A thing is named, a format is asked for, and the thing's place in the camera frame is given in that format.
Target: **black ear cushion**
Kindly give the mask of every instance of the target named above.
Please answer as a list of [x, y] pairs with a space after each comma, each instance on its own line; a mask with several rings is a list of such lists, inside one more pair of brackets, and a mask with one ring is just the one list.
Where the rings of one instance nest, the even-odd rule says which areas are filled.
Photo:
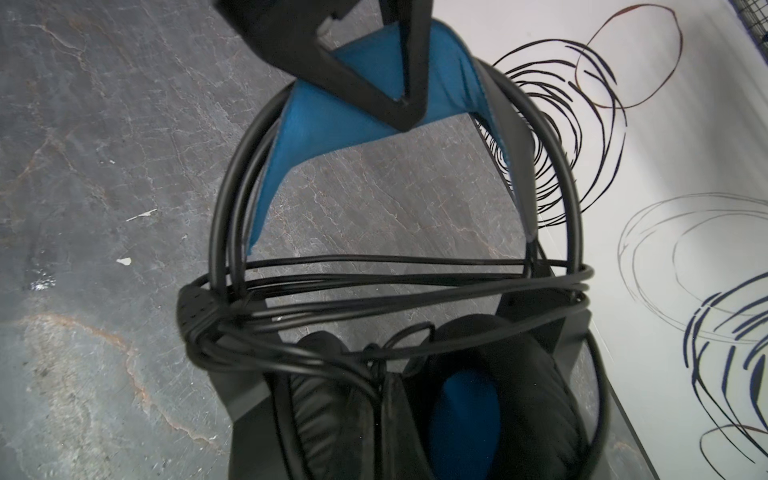
[[[327, 354], [346, 351], [342, 341], [328, 332], [310, 333], [297, 345]], [[349, 387], [317, 377], [291, 376], [290, 388], [293, 417], [306, 466], [315, 480], [320, 480], [326, 474], [341, 431]]]
[[[438, 329], [435, 341], [508, 322], [493, 315], [461, 317]], [[406, 367], [404, 383], [426, 451], [432, 407], [445, 380], [461, 369], [484, 371], [496, 384], [501, 434], [488, 480], [565, 480], [578, 472], [587, 448], [578, 405], [552, 357], [528, 334]]]

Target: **headset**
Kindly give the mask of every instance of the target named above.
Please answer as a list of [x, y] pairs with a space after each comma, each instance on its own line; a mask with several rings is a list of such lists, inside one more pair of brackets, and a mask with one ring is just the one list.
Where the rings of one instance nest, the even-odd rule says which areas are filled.
[[[319, 24], [342, 18], [357, 1], [216, 4], [257, 54], [298, 77], [263, 107], [243, 135], [214, 209], [209, 271], [178, 297], [177, 322], [187, 355], [209, 372], [233, 420], [230, 478], [594, 478], [607, 433], [608, 384], [588, 331], [584, 282], [593, 271], [582, 262], [578, 196], [558, 135], [515, 83], [473, 58], [450, 28], [431, 19], [431, 2], [382, 2], [384, 28], [324, 51], [316, 42]], [[287, 22], [292, 28], [285, 28]], [[378, 94], [361, 95], [356, 88]], [[272, 196], [291, 167], [467, 113], [491, 133], [509, 166], [525, 229], [525, 258], [338, 254], [247, 260]], [[538, 242], [531, 132], [558, 179], [565, 260], [548, 259]], [[248, 272], [272, 266], [335, 262], [515, 266], [517, 271], [247, 278]], [[298, 293], [381, 284], [432, 290], [267, 303]], [[301, 326], [497, 294], [502, 297], [494, 315], [463, 316], [441, 326], [418, 323], [360, 351], [349, 351], [322, 330], [295, 343], [279, 335]], [[427, 333], [421, 344], [397, 346], [419, 332]], [[591, 441], [567, 381], [584, 341], [599, 390]], [[398, 359], [407, 359], [407, 366], [390, 372], [387, 362]]]

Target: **scribble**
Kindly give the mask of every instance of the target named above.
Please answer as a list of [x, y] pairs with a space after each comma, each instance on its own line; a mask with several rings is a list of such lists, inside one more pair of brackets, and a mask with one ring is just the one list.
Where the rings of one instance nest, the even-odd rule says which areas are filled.
[[[644, 104], [645, 102], [649, 101], [650, 98], [653, 97], [656, 93], [658, 93], [658, 91], [661, 90], [661, 88], [667, 84], [670, 78], [672, 78], [672, 75], [674, 75], [674, 72], [677, 70], [677, 66], [680, 64], [680, 60], [683, 58], [683, 44], [684, 44], [683, 29], [680, 27], [680, 22], [677, 20], [677, 13], [672, 8], [669, 8], [665, 5], [658, 5], [655, 3], [640, 3], [637, 5], [630, 5], [626, 8], [622, 8], [618, 12], [611, 15], [611, 17], [609, 17], [608, 20], [606, 20], [605, 23], [603, 23], [603, 25], [600, 28], [598, 28], [598, 30], [594, 33], [594, 35], [592, 35], [592, 38], [589, 39], [586, 45], [589, 46], [595, 40], [595, 38], [600, 34], [600, 32], [603, 31], [603, 29], [607, 27], [613, 20], [621, 17], [622, 15], [626, 15], [627, 13], [635, 12], [641, 8], [654, 9], [658, 12], [663, 12], [664, 14], [671, 16], [672, 20], [674, 21], [674, 25], [677, 30], [677, 36], [678, 36], [677, 60], [675, 60], [674, 66], [670, 69], [667, 76], [656, 87], [655, 90], [653, 90], [649, 95], [647, 95], [642, 100], [635, 101], [634, 103], [630, 103], [629, 105], [625, 105], [624, 106], [625, 110], [629, 110], [630, 108], [635, 108], [638, 105]], [[574, 76], [576, 86], [579, 88], [581, 88], [581, 83], [579, 82], [579, 75], [578, 75], [579, 73], [578, 65], [580, 64], [580, 62], [581, 62], [581, 58], [579, 58], [576, 61], [576, 73]], [[612, 108], [610, 105], [602, 105], [602, 104], [595, 104], [595, 106], [599, 108]]]
[[[711, 291], [705, 291], [705, 286], [693, 285], [696, 282], [691, 279], [698, 273], [696, 269], [710, 269], [707, 261], [683, 265], [685, 257], [703, 257], [710, 262], [722, 261], [712, 257], [711, 252], [692, 251], [698, 248], [692, 239], [700, 235], [703, 228], [733, 230], [740, 220], [748, 220], [750, 228], [768, 227], [768, 223], [757, 222], [768, 220], [768, 201], [732, 194], [691, 194], [657, 202], [640, 210], [629, 219], [621, 232], [617, 249], [619, 272], [627, 291], [655, 316], [685, 331], [690, 324], [690, 313], [700, 308], [711, 294]], [[756, 233], [758, 237], [761, 234], [762, 231]], [[748, 240], [749, 237], [744, 235], [746, 233], [742, 238]], [[753, 241], [758, 250], [761, 249], [760, 242], [764, 242], [764, 239], [755, 238]], [[753, 270], [763, 266], [768, 268], [768, 265], [760, 265], [763, 257], [750, 258], [748, 252], [720, 253], [742, 257], [744, 262], [751, 264]], [[733, 272], [731, 266], [728, 271], [723, 269], [720, 272], [720, 278], [705, 278], [701, 282], [721, 284], [727, 280], [726, 275], [735, 274], [738, 272]], [[728, 310], [730, 307], [725, 303], [719, 303], [713, 308], [721, 313], [735, 312]], [[699, 326], [697, 337], [727, 343], [754, 342], [725, 329], [710, 328], [708, 324]]]
[[691, 194], [640, 210], [617, 249], [632, 298], [684, 332], [690, 384], [714, 425], [699, 448], [723, 480], [768, 469], [766, 235], [768, 201]]
[[[572, 81], [580, 57], [590, 65], [585, 69], [586, 75], [612, 99], [610, 110], [597, 109]], [[494, 66], [533, 98], [544, 113], [563, 145], [580, 187], [581, 211], [586, 211], [613, 183], [624, 152], [627, 115], [613, 91], [613, 72], [587, 45], [561, 39], [523, 45], [504, 55]], [[514, 196], [498, 145], [485, 129], [480, 127], [480, 131]], [[562, 196], [549, 156], [535, 133], [533, 138], [539, 226], [551, 227], [565, 222]]]
[[[768, 346], [768, 272], [705, 299], [691, 317], [683, 341], [683, 359], [691, 372], [698, 402], [715, 425], [699, 441], [701, 454], [723, 479], [758, 478], [768, 470], [768, 395], [762, 393]], [[732, 303], [725, 313], [716, 307]], [[699, 332], [727, 330], [751, 344], [713, 343]], [[717, 434], [716, 448], [705, 449]]]

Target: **concrete floor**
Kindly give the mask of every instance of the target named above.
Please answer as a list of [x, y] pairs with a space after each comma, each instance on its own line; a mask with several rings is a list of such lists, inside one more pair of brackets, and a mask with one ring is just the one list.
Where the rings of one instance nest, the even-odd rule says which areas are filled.
[[[290, 78], [206, 2], [8, 0], [0, 15], [0, 478], [226, 478], [230, 422], [174, 306], [207, 268], [243, 129]], [[327, 40], [378, 24], [363, 2]], [[253, 255], [518, 257], [521, 239], [472, 124], [452, 118], [293, 171]], [[359, 348], [495, 303], [330, 329]], [[572, 384], [593, 422], [587, 358]], [[652, 478], [613, 418], [613, 478]]]

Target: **black cable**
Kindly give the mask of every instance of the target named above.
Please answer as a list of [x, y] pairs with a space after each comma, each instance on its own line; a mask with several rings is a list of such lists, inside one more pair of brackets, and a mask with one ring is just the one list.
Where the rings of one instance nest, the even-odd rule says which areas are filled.
[[294, 305], [273, 306], [250, 312], [254, 319], [268, 319], [278, 316], [297, 315], [290, 319], [282, 319], [271, 323], [261, 323], [253, 329], [254, 333], [272, 333], [280, 330], [308, 326], [316, 323], [340, 322], [348, 319], [365, 318], [367, 316], [383, 315], [414, 308], [436, 305], [438, 303], [470, 300], [481, 296], [491, 296], [500, 293], [537, 290], [541, 288], [567, 288], [584, 291], [587, 285], [574, 283], [592, 276], [592, 270], [586, 267], [582, 272], [573, 276], [556, 276], [545, 278], [500, 280], [480, 285], [458, 286], [436, 292], [410, 293], [407, 295], [380, 296], [374, 299], [330, 300], [326, 302], [297, 303]]
[[538, 240], [525, 243], [525, 265], [523, 266], [523, 276], [525, 277], [533, 274], [533, 266], [537, 261], [537, 245], [539, 245]]
[[435, 338], [435, 324], [432, 322], [421, 322], [416, 323], [415, 325], [407, 326], [406, 328], [400, 330], [395, 335], [392, 335], [389, 337], [389, 340], [384, 342], [384, 346], [382, 347], [384, 350], [391, 349], [398, 343], [402, 342], [406, 337], [409, 337], [413, 335], [414, 333], [421, 332], [422, 330], [429, 330], [429, 341], [431, 342]]
[[488, 75], [490, 75], [507, 99], [528, 121], [549, 154], [550, 162], [558, 178], [558, 184], [563, 197], [565, 229], [568, 237], [568, 253], [566, 255], [568, 266], [566, 268], [568, 273], [576, 272], [581, 265], [584, 251], [581, 232], [581, 209], [579, 207], [578, 195], [576, 194], [573, 174], [568, 159], [563, 152], [563, 147], [560, 145], [557, 135], [553, 132], [551, 124], [533, 100], [500, 71], [482, 60], [478, 61], [485, 67], [485, 71], [488, 72]]
[[420, 356], [432, 356], [439, 355], [441, 353], [467, 350], [477, 346], [486, 345], [488, 343], [498, 342], [512, 336], [520, 335], [521, 333], [529, 332], [535, 328], [538, 328], [539, 326], [554, 322], [555, 320], [563, 319], [567, 316], [583, 312], [588, 307], [589, 300], [587, 297], [584, 297], [584, 299], [576, 305], [560, 306], [545, 313], [530, 316], [514, 323], [510, 323], [508, 326], [489, 330], [483, 333], [477, 333], [475, 335], [465, 336], [460, 339], [441, 340], [439, 342], [430, 343], [428, 345], [407, 346], [398, 349], [364, 350], [362, 352], [346, 353], [345, 355], [351, 356], [360, 362], [370, 362], [373, 360], [390, 361], [411, 359]]
[[237, 195], [237, 187], [248, 167], [248, 162], [257, 150], [258, 144], [283, 112], [283, 107], [292, 88], [293, 83], [272, 97], [272, 100], [253, 119], [237, 145], [230, 166], [221, 181], [221, 188], [214, 208], [214, 218], [210, 225], [208, 248], [210, 289], [221, 298], [227, 295], [227, 235], [230, 233], [230, 212], [233, 209], [235, 195]]
[[259, 147], [253, 153], [253, 159], [248, 164], [248, 168], [240, 182], [240, 189], [237, 191], [235, 202], [232, 208], [232, 223], [230, 225], [229, 242], [227, 244], [227, 253], [229, 254], [230, 279], [232, 281], [232, 290], [240, 298], [246, 295], [245, 287], [245, 258], [246, 251], [243, 249], [243, 225], [246, 223], [245, 215], [248, 210], [248, 198], [250, 197], [253, 185], [256, 184], [256, 178], [263, 170], [266, 158], [270, 153], [272, 141], [277, 135], [277, 123], [264, 134], [264, 138], [259, 142]]
[[[563, 260], [553, 260], [565, 266]], [[465, 266], [522, 266], [525, 260], [519, 258], [510, 259], [469, 259], [469, 258], [440, 258], [440, 257], [398, 257], [396, 255], [314, 255], [309, 257], [275, 258], [269, 260], [251, 260], [246, 263], [246, 270], [267, 268], [270, 266], [303, 265], [305, 263], [329, 263], [329, 262], [369, 262], [369, 263], [424, 263], [429, 265], [465, 265]], [[224, 275], [229, 273], [228, 266], [224, 267]], [[210, 274], [201, 275], [190, 285], [204, 286], [208, 283]]]
[[587, 331], [587, 347], [592, 356], [594, 375], [598, 381], [598, 424], [594, 427], [594, 436], [589, 445], [587, 456], [581, 464], [578, 480], [590, 480], [592, 477], [592, 473], [597, 468], [605, 449], [605, 442], [608, 439], [608, 426], [611, 424], [611, 406], [608, 403], [611, 395], [609, 388], [611, 386], [608, 384], [608, 377], [605, 373], [605, 365], [603, 364], [603, 357], [600, 354], [598, 342], [590, 331]]
[[229, 323], [221, 323], [218, 329], [222, 333], [231, 335], [233, 338], [242, 342], [243, 344], [255, 348], [261, 349], [266, 352], [272, 352], [277, 356], [291, 357], [292, 360], [301, 362], [306, 366], [319, 366], [324, 363], [337, 366], [341, 369], [348, 370], [349, 372], [358, 375], [361, 379], [371, 380], [371, 372], [358, 362], [350, 361], [347, 358], [341, 356], [326, 356], [313, 350], [303, 349], [298, 346], [276, 344], [266, 340], [259, 339], [258, 336], [247, 335], [245, 332]]
[[464, 286], [496, 280], [521, 278], [519, 273], [445, 273], [416, 275], [352, 275], [318, 273], [307, 275], [272, 276], [263, 285], [255, 286], [258, 280], [248, 280], [247, 290], [260, 300], [298, 293], [319, 292], [354, 286], [370, 285], [423, 285], [423, 286]]

